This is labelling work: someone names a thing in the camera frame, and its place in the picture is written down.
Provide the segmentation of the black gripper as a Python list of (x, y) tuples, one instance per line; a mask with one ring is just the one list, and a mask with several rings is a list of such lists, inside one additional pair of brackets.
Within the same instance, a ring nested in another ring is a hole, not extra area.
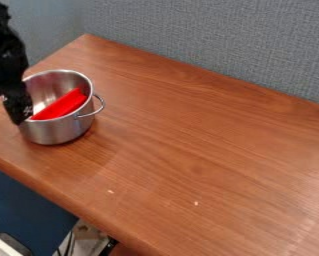
[(23, 82), (29, 68), (26, 46), (15, 34), (0, 33), (0, 96), (3, 105), (15, 125), (34, 115), (33, 98)]

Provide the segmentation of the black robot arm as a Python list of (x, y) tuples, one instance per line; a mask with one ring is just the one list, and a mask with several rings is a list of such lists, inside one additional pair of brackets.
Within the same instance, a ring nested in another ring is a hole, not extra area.
[(33, 99), (23, 81), (29, 68), (26, 45), (10, 26), (9, 6), (0, 2), (0, 97), (15, 125), (34, 114)]

